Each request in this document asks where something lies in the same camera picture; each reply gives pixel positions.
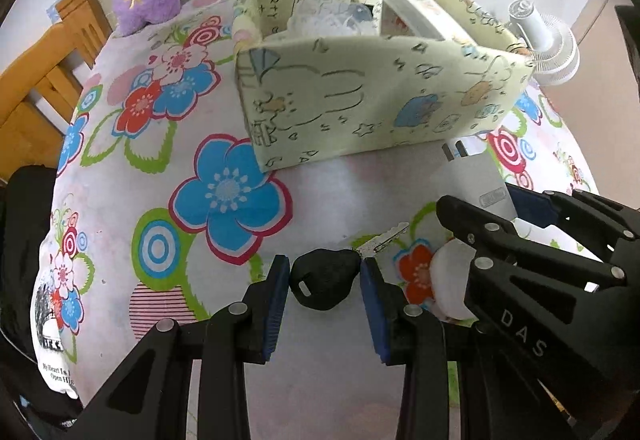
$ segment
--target floor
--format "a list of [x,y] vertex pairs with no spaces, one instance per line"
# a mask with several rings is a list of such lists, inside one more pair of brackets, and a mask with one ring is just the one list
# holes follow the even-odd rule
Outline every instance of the floor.
[[631,2],[608,0],[598,17],[605,1],[591,0],[574,25],[578,40],[584,37],[578,73],[545,93],[580,144],[600,193],[637,209],[640,100],[614,10]]

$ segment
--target white charger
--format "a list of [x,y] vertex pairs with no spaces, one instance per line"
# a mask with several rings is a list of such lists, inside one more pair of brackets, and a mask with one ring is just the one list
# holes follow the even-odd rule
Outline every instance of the white charger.
[[[438,199],[450,195],[507,221],[516,219],[518,215],[507,186],[488,152],[469,155],[461,140],[454,143],[454,151],[448,143],[442,149],[448,162],[431,176]],[[469,265],[475,255],[474,248],[454,239],[431,260],[434,298],[438,308],[453,319],[475,317],[464,303]]]

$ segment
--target key blade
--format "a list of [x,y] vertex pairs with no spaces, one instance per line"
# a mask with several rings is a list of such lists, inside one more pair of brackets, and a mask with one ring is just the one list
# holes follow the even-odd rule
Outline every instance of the key blade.
[[377,253],[383,250],[389,243],[391,243],[396,237],[398,237],[403,232],[409,228],[409,224],[403,222],[399,224],[397,227],[388,230],[384,234],[380,234],[375,238],[371,238],[368,242],[362,244],[358,248],[356,248],[356,252],[360,254],[360,256],[364,258],[373,258]]

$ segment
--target white flower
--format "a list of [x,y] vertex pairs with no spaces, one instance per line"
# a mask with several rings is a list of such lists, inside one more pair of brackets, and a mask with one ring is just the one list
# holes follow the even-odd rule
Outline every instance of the white flower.
[[177,83],[186,68],[195,68],[206,58],[207,49],[202,45],[169,48],[154,68],[153,80],[159,80],[162,86]]
[[66,299],[74,289],[74,264],[68,254],[56,256],[53,269],[53,284],[60,292],[60,297]]

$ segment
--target key head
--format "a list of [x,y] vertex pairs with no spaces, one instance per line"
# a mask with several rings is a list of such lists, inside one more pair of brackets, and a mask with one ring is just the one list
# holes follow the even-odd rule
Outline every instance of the key head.
[[302,306],[330,310],[349,295],[361,261],[351,249],[313,250],[294,261],[289,287]]

